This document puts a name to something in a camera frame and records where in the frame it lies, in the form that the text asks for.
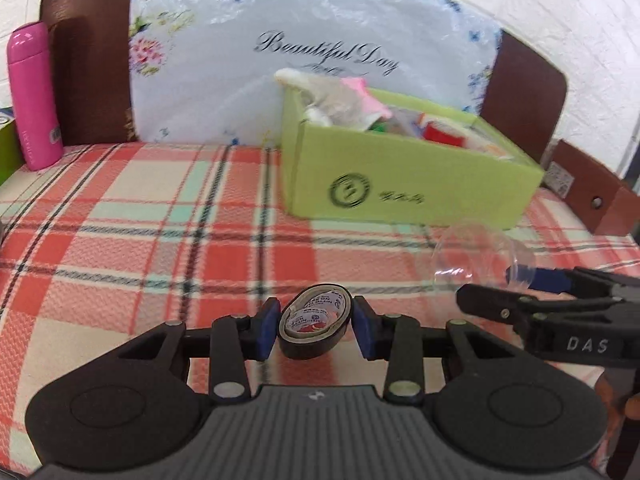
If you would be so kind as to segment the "person's left hand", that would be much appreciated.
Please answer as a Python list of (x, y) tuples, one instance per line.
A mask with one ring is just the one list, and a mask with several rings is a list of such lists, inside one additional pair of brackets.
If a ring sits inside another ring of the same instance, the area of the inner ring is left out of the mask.
[(608, 368), (594, 391), (608, 411), (608, 428), (594, 466), (609, 479), (638, 479), (639, 372)]

